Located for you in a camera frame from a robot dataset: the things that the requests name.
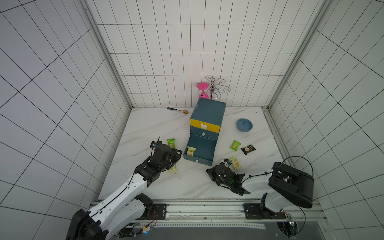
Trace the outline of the yellow drawer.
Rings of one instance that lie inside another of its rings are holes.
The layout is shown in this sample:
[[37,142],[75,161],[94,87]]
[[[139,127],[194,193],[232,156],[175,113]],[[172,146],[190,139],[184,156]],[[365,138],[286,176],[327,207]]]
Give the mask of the yellow drawer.
[[202,130],[207,130],[207,131],[214,132],[214,133],[219,133],[220,128],[221,128],[220,125],[205,123],[205,122],[195,120],[195,119],[190,119],[190,125],[191,125],[191,127],[199,128]]

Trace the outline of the cream cookie packet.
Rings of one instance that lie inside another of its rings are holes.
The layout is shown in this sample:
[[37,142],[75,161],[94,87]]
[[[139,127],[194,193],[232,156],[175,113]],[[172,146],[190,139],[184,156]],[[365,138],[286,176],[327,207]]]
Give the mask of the cream cookie packet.
[[239,170],[242,168],[242,165],[240,164],[236,156],[230,157],[229,160],[232,162],[232,166],[235,170]]
[[178,171],[178,169],[177,169],[176,165],[174,165],[173,167],[171,167],[171,168],[169,169],[169,173],[175,173],[175,172],[177,172],[177,171]]
[[187,155],[188,156],[193,156],[195,151],[196,151],[196,148],[194,148],[194,147],[187,147],[187,148],[188,148],[187,149]]

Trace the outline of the black brown cookie packet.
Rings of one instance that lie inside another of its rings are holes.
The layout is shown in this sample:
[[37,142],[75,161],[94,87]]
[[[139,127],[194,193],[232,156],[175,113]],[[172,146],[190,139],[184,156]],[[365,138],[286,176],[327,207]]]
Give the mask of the black brown cookie packet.
[[248,155],[249,153],[252,153],[256,150],[256,148],[253,145],[248,145],[246,147],[241,148],[244,155]]

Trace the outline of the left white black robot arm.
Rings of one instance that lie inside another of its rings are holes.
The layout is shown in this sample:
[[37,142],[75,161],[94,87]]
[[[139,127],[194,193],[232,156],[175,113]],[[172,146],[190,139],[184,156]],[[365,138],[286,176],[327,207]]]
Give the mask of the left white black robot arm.
[[171,169],[183,152],[161,141],[152,142],[150,147],[154,153],[135,168],[128,181],[96,206],[73,215],[67,240],[109,240],[134,220],[151,215],[153,200],[144,191]]

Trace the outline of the green cookie packet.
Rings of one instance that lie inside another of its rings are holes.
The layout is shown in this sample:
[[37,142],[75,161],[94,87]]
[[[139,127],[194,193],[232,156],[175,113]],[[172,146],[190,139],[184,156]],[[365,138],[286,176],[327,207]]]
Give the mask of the green cookie packet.
[[235,152],[238,150],[238,148],[240,147],[241,143],[234,140],[233,143],[231,144],[230,146],[230,149],[234,150]]
[[171,147],[172,149],[176,148],[175,145],[175,139],[167,139],[168,146]]

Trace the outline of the teal drawer cabinet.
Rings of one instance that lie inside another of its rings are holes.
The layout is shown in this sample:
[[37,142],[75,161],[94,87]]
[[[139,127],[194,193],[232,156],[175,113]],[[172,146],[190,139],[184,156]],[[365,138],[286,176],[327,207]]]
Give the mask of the teal drawer cabinet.
[[199,98],[190,119],[222,126],[226,105],[223,102]]

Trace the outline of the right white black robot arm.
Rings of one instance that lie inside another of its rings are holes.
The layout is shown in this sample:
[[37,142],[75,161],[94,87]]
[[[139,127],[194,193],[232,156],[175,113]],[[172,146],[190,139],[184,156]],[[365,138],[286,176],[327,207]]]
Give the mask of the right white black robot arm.
[[271,172],[258,175],[236,174],[225,162],[206,172],[217,186],[239,196],[265,191],[259,204],[245,205],[252,218],[282,219],[286,207],[313,207],[314,177],[283,162],[275,162]]

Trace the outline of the teal bottom drawer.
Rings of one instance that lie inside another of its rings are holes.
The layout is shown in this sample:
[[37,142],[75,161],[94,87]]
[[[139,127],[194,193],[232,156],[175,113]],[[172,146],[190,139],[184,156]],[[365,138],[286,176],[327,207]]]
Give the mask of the teal bottom drawer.
[[[183,157],[185,160],[212,166],[214,161],[215,148],[218,141],[201,138],[201,139],[192,139],[191,134],[185,148]],[[187,155],[187,147],[194,147],[196,151],[193,156]]]

